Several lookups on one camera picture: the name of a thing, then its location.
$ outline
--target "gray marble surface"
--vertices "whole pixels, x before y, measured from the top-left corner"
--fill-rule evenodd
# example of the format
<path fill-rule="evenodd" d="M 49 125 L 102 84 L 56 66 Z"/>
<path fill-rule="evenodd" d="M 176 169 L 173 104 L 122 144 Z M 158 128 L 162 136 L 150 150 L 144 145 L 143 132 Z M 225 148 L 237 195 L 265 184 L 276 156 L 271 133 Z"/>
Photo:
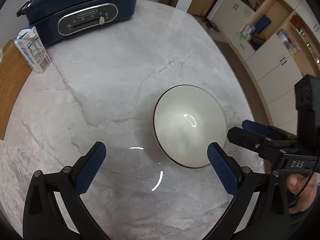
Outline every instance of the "gray marble surface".
<path fill-rule="evenodd" d="M 161 152 L 152 114 L 168 88 L 192 84 L 217 99 L 228 129 L 253 119 L 205 30 L 189 14 L 139 0 L 132 19 L 73 35 L 48 53 L 53 63 L 31 73 L 0 141 L 0 201 L 17 231 L 33 172 L 60 171 L 102 141 L 107 158 L 81 198 L 112 239 L 202 239 L 232 197 L 211 166 L 183 168 Z M 230 143 L 225 151 L 264 171 L 255 153 Z"/>

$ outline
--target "appliance control panel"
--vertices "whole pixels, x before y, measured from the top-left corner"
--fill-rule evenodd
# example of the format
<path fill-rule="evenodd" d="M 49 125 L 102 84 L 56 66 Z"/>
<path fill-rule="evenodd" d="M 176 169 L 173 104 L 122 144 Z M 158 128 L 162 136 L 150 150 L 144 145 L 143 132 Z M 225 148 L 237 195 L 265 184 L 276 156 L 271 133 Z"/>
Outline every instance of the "appliance control panel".
<path fill-rule="evenodd" d="M 118 8 L 113 3 L 92 6 L 63 16 L 58 21 L 58 32 L 63 36 L 113 21 Z"/>

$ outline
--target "finger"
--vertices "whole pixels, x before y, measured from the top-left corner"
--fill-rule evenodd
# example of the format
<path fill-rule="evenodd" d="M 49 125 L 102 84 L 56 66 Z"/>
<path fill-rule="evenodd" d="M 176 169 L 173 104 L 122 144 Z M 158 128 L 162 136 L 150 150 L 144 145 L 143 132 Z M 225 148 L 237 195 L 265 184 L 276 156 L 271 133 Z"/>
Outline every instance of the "finger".
<path fill-rule="evenodd" d="M 293 174 L 287 178 L 287 187 L 295 195 L 297 195 L 300 190 L 304 187 L 308 179 L 300 174 Z M 291 209 L 289 212 L 295 214 L 297 212 L 303 212 L 307 210 L 313 203 L 317 194 L 317 176 L 314 175 L 306 188 L 300 194 L 297 201 L 297 205 Z"/>

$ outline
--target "floor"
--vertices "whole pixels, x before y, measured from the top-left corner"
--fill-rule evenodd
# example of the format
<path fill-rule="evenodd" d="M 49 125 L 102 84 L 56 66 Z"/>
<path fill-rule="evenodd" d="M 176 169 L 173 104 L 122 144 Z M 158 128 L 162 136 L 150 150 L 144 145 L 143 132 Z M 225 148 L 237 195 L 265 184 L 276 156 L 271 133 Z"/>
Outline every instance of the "floor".
<path fill-rule="evenodd" d="M 200 17 L 194 17 L 214 40 L 231 66 L 247 98 L 254 120 L 258 123 L 269 125 L 269 121 L 260 96 L 238 56 L 234 53 L 233 49 L 220 33 L 209 29 L 206 23 L 201 21 Z M 269 173 L 271 169 L 271 163 L 269 161 L 265 161 L 264 164 L 266 173 Z"/>

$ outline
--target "navy blue appliance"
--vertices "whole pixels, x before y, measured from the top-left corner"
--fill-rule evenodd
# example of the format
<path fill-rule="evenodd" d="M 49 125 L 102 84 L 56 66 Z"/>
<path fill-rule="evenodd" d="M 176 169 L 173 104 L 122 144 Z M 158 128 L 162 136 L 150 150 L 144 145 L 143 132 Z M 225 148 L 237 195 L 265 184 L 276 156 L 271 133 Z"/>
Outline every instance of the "navy blue appliance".
<path fill-rule="evenodd" d="M 43 44 L 81 30 L 130 18 L 137 0 L 31 0 L 17 13 L 35 25 Z"/>

